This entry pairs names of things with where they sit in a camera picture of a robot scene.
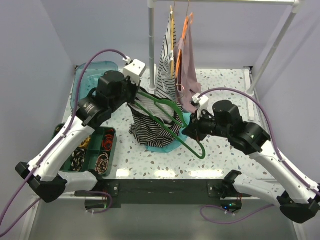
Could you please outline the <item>green hanger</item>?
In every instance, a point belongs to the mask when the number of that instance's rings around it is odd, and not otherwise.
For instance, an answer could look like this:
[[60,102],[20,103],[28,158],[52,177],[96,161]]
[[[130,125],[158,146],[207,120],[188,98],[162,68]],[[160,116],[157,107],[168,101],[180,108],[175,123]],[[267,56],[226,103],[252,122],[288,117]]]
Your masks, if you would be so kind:
[[165,153],[183,146],[201,160],[206,157],[206,150],[198,139],[196,143],[200,152],[186,143],[187,136],[183,130],[187,129],[189,122],[180,104],[140,88],[130,109],[134,120],[130,133],[139,144],[151,148],[153,152]]

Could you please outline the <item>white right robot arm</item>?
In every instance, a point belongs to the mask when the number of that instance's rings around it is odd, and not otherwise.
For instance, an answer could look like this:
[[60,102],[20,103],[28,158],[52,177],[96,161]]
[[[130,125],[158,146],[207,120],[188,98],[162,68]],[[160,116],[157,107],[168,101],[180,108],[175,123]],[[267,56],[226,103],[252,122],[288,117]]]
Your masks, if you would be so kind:
[[244,121],[236,105],[229,100],[216,102],[213,113],[197,110],[190,115],[183,134],[196,141],[208,135],[226,138],[230,145],[262,165],[279,186],[255,180],[232,170],[222,180],[222,197],[237,193],[250,195],[278,207],[291,221],[302,224],[320,211],[320,185],[305,176],[287,158],[279,158],[270,135],[258,124]]

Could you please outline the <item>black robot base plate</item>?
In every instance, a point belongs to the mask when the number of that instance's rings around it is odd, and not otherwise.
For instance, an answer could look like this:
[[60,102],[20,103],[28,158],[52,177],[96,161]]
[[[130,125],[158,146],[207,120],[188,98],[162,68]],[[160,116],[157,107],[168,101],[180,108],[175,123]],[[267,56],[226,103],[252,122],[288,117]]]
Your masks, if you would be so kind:
[[101,209],[110,201],[100,192],[111,195],[113,208],[126,204],[221,205],[221,199],[240,197],[234,190],[227,191],[221,179],[105,179],[91,192],[78,191],[75,195],[93,198],[85,201],[87,209]]

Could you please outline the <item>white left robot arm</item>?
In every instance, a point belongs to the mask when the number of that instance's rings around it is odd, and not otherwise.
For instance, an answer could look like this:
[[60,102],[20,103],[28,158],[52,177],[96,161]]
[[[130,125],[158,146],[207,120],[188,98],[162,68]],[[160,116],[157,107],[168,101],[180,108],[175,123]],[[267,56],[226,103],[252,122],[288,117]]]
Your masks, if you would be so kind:
[[107,71],[87,97],[78,102],[60,132],[30,162],[20,162],[15,170],[46,203],[62,194],[87,191],[99,196],[104,190],[101,178],[92,170],[61,172],[60,169],[79,145],[91,136],[123,104],[132,103],[140,87],[143,72]]

